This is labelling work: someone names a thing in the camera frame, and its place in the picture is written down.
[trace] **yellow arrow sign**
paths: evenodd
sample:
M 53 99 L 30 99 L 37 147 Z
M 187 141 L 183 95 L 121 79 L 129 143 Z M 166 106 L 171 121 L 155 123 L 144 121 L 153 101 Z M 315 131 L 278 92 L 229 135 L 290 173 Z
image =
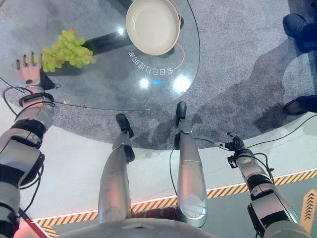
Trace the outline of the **yellow arrow sign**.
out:
M 301 214 L 301 226 L 304 227 L 309 234 L 312 231 L 316 206 L 317 191 L 315 189 L 312 189 L 304 196 Z

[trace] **yellow and black hazard stripe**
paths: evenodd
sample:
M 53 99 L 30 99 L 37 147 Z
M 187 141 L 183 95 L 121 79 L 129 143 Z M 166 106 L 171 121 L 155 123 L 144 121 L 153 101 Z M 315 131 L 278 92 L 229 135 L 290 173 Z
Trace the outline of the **yellow and black hazard stripe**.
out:
M 274 178 L 275 185 L 283 185 L 291 182 L 302 181 L 306 179 L 312 179 L 317 177 L 317 169 L 312 169 L 304 172 L 298 172 L 290 174 L 287 176 L 279 176 Z M 223 197 L 238 193 L 244 193 L 248 191 L 246 184 L 236 184 L 231 186 L 226 186 L 222 188 L 214 188 L 207 190 L 207 198 L 216 198 Z M 170 206 L 175 206 L 177 202 L 176 196 L 171 196 L 162 199 L 155 199 L 152 201 L 145 201 L 140 203 L 134 203 L 131 205 L 131 209 L 134 213 L 144 212 L 152 209 L 165 208 Z M 95 220 L 98 217 L 98 211 L 89 211 L 78 214 L 70 214 L 58 217 L 52 217 L 47 219 L 36 219 L 35 222 L 43 228 L 44 231 L 47 231 L 50 237 L 56 237 L 55 231 L 53 231 L 52 226 L 58 226 L 63 224 L 70 224 L 75 222 L 84 222 Z
M 63 224 L 70 224 L 74 222 L 85 222 L 90 220 L 95 220 L 98 216 L 98 211 L 92 211 L 88 213 L 60 216 L 48 219 L 38 220 L 37 223 L 41 227 L 51 227 Z
M 58 237 L 58 234 L 54 231 L 54 229 L 50 226 L 48 227 L 42 227 L 43 231 L 49 236 L 49 237 Z

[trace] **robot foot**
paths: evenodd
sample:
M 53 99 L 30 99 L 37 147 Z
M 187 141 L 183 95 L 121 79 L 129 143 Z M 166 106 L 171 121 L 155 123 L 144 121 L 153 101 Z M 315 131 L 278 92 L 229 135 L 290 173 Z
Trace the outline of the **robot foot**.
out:
M 185 119 L 186 118 L 186 110 L 187 110 L 187 106 L 185 102 L 179 102 L 177 104 L 177 108 L 176 108 L 176 126 L 178 126 L 178 123 L 181 119 Z
M 128 118 L 124 114 L 119 113 L 115 116 L 115 119 L 117 120 L 117 123 L 120 126 L 121 131 L 123 131 L 124 133 L 129 133 L 129 138 L 132 138 L 134 136 L 134 133 L 131 129 Z

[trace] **white floor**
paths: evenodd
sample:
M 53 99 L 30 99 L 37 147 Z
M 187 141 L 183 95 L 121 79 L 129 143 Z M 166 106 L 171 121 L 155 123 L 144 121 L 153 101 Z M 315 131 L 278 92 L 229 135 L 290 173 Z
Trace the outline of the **white floor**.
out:
M 13 125 L 13 114 L 0 98 L 0 134 Z M 279 138 L 291 132 L 305 119 L 300 119 L 269 133 L 245 141 L 246 145 Z M 269 157 L 274 176 L 317 167 L 317 117 L 284 139 L 252 148 Z M 45 134 L 41 151 L 45 154 L 45 171 L 35 201 L 28 211 L 31 218 L 69 214 L 97 209 L 99 181 L 111 145 L 78 136 L 52 126 Z M 169 176 L 170 151 L 135 149 L 136 160 L 128 165 L 132 202 L 173 195 Z M 219 148 L 200 150 L 207 188 L 242 183 L 240 172 L 231 169 L 227 157 L 231 152 Z M 177 178 L 179 152 L 172 155 L 172 173 Z M 34 188 L 21 192 L 24 209 Z

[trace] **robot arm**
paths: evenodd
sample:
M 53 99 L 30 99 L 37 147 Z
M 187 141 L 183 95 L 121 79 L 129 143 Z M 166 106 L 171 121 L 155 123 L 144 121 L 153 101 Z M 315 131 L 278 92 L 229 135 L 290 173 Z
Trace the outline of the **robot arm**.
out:
M 239 168 L 251 194 L 248 212 L 253 226 L 264 238 L 310 238 L 298 225 L 298 218 L 292 206 L 274 182 L 260 167 L 251 150 L 234 133 L 230 143 L 219 144 L 235 152 L 228 157 L 232 168 Z
M 45 157 L 39 148 L 53 124 L 53 96 L 44 90 L 54 86 L 41 70 L 41 57 L 24 55 L 14 70 L 19 84 L 31 94 L 19 100 L 23 110 L 0 137 L 0 237 L 13 237 L 19 228 L 19 188 L 31 182 L 42 166 Z

